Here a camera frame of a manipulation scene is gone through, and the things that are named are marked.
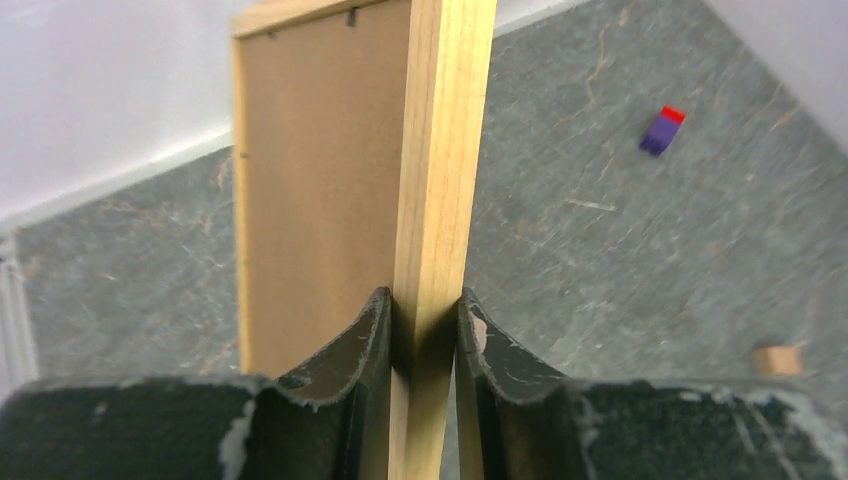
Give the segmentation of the brown backing board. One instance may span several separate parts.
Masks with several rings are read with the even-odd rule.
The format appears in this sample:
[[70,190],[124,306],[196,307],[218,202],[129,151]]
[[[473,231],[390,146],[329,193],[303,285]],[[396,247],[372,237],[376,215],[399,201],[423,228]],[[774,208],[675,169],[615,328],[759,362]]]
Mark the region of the brown backing board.
[[240,363],[278,376],[394,272],[410,5],[283,1],[233,32]]

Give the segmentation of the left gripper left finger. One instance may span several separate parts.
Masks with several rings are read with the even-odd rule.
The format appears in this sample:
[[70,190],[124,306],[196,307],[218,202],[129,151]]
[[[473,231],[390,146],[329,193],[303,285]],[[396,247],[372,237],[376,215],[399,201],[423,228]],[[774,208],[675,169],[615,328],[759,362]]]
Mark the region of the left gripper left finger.
[[392,301],[283,376],[55,378],[1,408],[5,479],[384,479]]

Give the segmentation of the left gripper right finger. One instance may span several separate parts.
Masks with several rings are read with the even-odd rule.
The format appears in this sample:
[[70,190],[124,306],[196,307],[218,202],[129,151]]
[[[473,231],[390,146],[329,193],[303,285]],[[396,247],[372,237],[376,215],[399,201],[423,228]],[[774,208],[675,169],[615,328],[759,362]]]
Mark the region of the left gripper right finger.
[[843,479],[847,433],[775,381],[601,381],[565,375],[456,306],[464,479]]

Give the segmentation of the wooden picture frame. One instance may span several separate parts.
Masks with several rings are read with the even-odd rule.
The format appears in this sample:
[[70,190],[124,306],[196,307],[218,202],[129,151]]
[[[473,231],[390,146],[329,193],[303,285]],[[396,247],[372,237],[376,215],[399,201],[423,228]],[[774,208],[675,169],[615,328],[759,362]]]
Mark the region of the wooden picture frame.
[[406,2],[410,20],[394,272],[391,283],[380,286],[389,290],[392,301],[384,479],[435,479],[444,444],[496,5]]

